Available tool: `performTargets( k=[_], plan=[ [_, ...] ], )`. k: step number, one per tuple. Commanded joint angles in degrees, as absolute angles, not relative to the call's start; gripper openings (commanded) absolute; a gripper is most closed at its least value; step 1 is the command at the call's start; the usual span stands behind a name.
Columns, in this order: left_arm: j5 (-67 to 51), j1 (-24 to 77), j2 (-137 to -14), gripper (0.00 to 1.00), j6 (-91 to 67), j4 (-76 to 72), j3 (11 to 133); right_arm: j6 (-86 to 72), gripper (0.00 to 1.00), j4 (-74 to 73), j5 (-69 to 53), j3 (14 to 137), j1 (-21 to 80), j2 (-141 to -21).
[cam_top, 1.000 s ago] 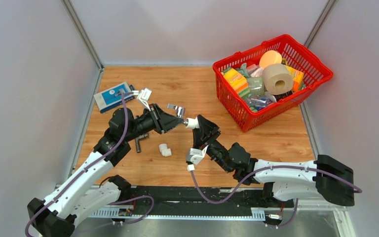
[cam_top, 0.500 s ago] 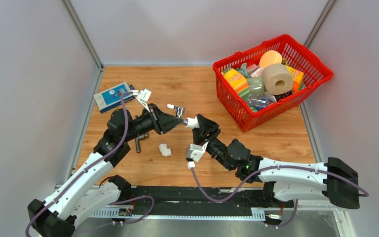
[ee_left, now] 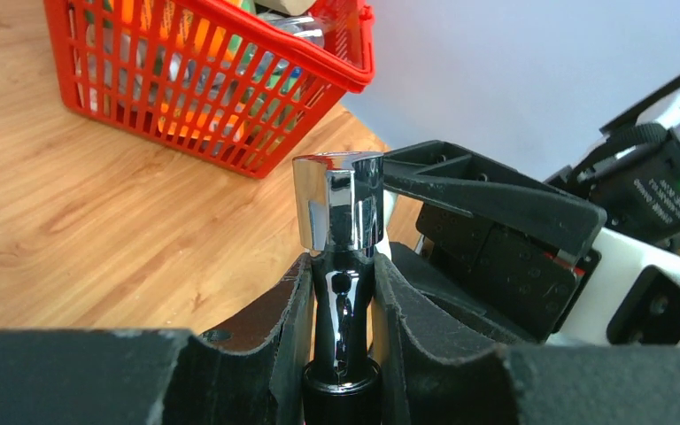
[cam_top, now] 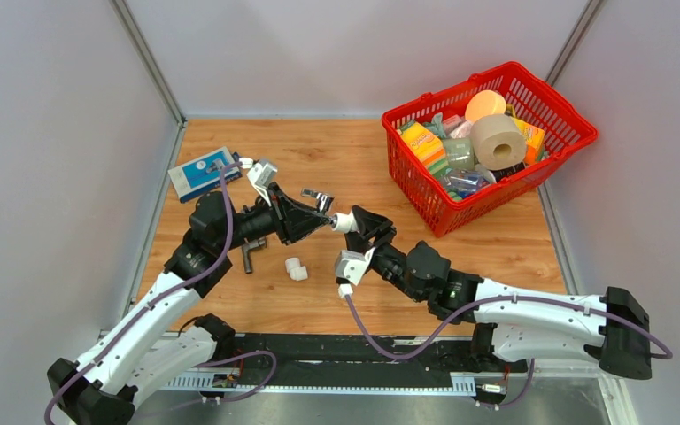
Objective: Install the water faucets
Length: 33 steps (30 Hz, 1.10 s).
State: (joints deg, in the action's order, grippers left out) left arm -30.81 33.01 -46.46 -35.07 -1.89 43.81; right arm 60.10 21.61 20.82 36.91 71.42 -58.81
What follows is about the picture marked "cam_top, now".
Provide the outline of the white PVC elbow fitting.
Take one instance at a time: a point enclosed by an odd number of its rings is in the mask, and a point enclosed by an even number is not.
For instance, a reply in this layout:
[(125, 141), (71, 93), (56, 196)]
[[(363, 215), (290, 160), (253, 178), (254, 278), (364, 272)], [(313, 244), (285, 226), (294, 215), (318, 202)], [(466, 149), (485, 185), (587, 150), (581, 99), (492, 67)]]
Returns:
[(358, 223), (352, 212), (341, 213), (336, 212), (330, 219), (331, 229), (334, 232), (343, 234), (353, 233), (359, 231)]

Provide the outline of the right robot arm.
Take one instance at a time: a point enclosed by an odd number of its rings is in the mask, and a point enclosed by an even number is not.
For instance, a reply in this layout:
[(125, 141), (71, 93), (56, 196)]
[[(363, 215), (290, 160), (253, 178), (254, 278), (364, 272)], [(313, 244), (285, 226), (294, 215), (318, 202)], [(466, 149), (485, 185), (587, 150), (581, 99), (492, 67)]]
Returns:
[(465, 273), (424, 241), (409, 252), (397, 249), (393, 223), (357, 205), (335, 214), (330, 225), (346, 243), (335, 265), (341, 297), (374, 272), (425, 303), (444, 324), (474, 324), (469, 356), (479, 369), (492, 370), (502, 361), (572, 359), (595, 361), (601, 370), (628, 379), (653, 375), (650, 318), (624, 288), (558, 295)]

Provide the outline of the white PVC elbow on table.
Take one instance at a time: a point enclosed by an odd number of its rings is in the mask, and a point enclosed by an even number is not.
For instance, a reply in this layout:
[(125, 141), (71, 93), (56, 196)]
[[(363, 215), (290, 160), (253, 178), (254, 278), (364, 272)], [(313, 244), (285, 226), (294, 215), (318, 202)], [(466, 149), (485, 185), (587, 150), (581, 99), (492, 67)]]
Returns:
[(308, 270), (298, 257), (288, 258), (284, 264), (291, 280), (301, 282), (308, 278)]

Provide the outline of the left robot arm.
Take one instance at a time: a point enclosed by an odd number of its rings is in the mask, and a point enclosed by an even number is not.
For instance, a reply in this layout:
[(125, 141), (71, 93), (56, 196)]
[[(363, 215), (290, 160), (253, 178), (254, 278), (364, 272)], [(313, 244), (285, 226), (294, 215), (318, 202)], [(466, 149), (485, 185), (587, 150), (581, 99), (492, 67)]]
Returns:
[(57, 359), (47, 372), (52, 398), (43, 419), (59, 408), (76, 424), (127, 424), (156, 391), (191, 367), (224, 367), (235, 356), (235, 332), (207, 314), (192, 329), (155, 349), (168, 328), (228, 273), (228, 252), (272, 234), (284, 245), (331, 222), (332, 196), (309, 189), (304, 204), (275, 182), (238, 212), (225, 188), (196, 201), (189, 230), (156, 281), (123, 319), (75, 360)]

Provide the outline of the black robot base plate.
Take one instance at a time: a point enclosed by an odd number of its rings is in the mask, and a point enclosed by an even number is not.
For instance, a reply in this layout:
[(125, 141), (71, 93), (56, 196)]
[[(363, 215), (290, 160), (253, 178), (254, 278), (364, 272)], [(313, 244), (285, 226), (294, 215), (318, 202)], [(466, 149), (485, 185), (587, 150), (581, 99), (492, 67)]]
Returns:
[(277, 368), (271, 387), (309, 389), (392, 388), (434, 389), (452, 384), (452, 373), (525, 373), (528, 363), (508, 364), (491, 354), (471, 350), (467, 337), (441, 337), (413, 359), (384, 357), (362, 335), (249, 333), (234, 336), (215, 351), (215, 360), (269, 351)]

